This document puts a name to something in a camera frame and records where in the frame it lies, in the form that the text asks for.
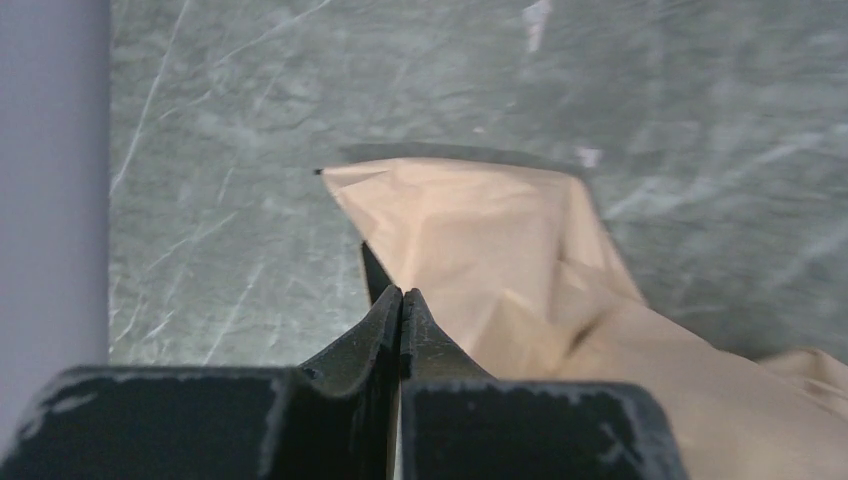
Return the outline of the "beige folding umbrella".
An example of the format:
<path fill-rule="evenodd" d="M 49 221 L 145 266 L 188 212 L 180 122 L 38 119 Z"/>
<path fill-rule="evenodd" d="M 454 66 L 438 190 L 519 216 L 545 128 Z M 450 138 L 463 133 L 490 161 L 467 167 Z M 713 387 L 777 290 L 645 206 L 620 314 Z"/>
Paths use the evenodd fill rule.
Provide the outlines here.
<path fill-rule="evenodd" d="M 389 278 L 489 373 L 646 388 L 694 479 L 846 477 L 846 366 L 813 349 L 751 361 L 653 311 L 577 178 L 437 158 L 322 178 Z"/>

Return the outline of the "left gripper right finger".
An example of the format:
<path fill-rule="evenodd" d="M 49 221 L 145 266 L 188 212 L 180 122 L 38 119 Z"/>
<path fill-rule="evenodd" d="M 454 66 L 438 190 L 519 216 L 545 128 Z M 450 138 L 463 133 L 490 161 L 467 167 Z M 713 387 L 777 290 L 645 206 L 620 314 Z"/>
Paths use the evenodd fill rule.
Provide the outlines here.
<path fill-rule="evenodd" d="M 668 419 L 620 382 L 498 380 L 403 299 L 400 437 L 407 479 L 684 479 Z"/>

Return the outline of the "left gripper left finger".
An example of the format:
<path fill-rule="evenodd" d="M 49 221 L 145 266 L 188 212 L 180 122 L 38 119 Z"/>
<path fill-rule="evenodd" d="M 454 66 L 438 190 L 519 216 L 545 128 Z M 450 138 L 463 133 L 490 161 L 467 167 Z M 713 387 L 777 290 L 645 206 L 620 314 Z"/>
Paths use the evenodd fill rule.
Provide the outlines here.
<path fill-rule="evenodd" d="M 5 479 L 387 479 L 403 295 L 298 366 L 66 370 L 26 408 Z"/>

